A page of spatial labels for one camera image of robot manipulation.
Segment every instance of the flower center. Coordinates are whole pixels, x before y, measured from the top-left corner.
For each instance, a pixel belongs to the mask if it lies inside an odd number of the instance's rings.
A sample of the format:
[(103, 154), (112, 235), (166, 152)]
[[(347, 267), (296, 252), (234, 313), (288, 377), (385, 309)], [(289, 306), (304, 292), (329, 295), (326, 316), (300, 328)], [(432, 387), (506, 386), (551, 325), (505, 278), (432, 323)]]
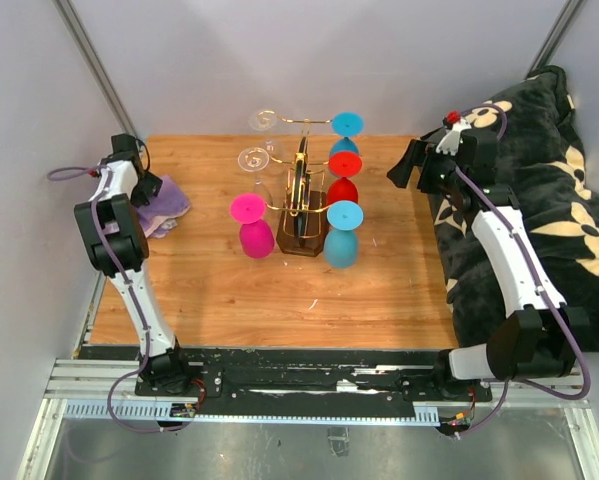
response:
[(598, 237), (599, 236), (599, 232), (597, 231), (597, 229), (593, 226), (590, 225), (582, 225), (581, 229), (584, 231), (584, 233), (586, 233), (587, 235), (590, 235), (592, 237)]

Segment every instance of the black blanket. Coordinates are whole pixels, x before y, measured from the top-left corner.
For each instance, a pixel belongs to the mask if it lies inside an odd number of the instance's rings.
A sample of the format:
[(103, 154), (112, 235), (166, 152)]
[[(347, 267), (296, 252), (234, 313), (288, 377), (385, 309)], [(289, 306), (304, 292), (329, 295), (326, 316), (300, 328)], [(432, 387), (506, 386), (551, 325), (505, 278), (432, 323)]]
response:
[[(585, 182), (585, 152), (574, 128), (565, 72), (545, 67), (490, 98), (507, 112), (497, 182), (512, 187), (544, 269), (569, 305), (593, 326), (584, 350), (599, 351), (599, 195)], [(478, 108), (473, 128), (498, 131), (500, 115)], [(503, 297), (479, 241), (441, 196), (430, 197), (435, 234), (461, 346), (483, 343), (505, 320)]]

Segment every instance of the wooden table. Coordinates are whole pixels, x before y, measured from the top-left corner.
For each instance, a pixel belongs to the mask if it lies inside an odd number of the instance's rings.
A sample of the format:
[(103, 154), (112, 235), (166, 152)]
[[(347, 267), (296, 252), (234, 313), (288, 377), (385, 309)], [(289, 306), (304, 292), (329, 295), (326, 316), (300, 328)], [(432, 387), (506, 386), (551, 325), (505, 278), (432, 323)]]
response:
[[(289, 153), (298, 146), (298, 137), (279, 138)], [(254, 180), (240, 170), (237, 156), (262, 140), (156, 136), (148, 142), (152, 171), (170, 175), (192, 202), (178, 227), (167, 237), (149, 242), (150, 278), (180, 343), (456, 346), (426, 196), (416, 191), (416, 181), (402, 190), (386, 178), (408, 137), (356, 139), (364, 166), (353, 180), (365, 221), (357, 230), (359, 261), (346, 270), (330, 268), (323, 255), (283, 255), (277, 248), (269, 257), (253, 260), (242, 253), (239, 225), (229, 216), (228, 207), (237, 195), (252, 190)], [(311, 137), (311, 159), (325, 160), (335, 140)], [(280, 167), (275, 164), (264, 175), (277, 201), (282, 188)], [(270, 223), (276, 232), (275, 221), (273, 217)], [(90, 343), (137, 344), (130, 318), (109, 283)]]

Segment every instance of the red disc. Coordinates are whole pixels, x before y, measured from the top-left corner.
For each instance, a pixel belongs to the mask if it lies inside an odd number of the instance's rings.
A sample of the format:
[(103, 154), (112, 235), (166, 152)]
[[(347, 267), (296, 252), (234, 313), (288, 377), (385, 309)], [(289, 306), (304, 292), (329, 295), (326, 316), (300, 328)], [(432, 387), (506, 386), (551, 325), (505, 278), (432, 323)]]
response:
[(326, 205), (332, 205), (340, 200), (350, 200), (351, 202), (359, 202), (359, 192), (357, 187), (345, 177), (340, 178), (328, 189), (326, 197)]
[(361, 157), (354, 152), (339, 152), (330, 157), (328, 165), (338, 177), (352, 177), (361, 170)]

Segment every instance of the folded cloth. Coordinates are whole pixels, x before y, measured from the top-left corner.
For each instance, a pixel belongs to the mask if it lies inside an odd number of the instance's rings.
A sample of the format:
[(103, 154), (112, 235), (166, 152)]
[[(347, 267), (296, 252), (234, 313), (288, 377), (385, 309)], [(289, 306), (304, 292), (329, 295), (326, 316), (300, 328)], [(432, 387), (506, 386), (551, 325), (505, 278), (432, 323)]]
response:
[(177, 226), (175, 218), (190, 209), (190, 201), (168, 175), (161, 177), (159, 194), (149, 205), (137, 207), (139, 223), (146, 237), (161, 238)]

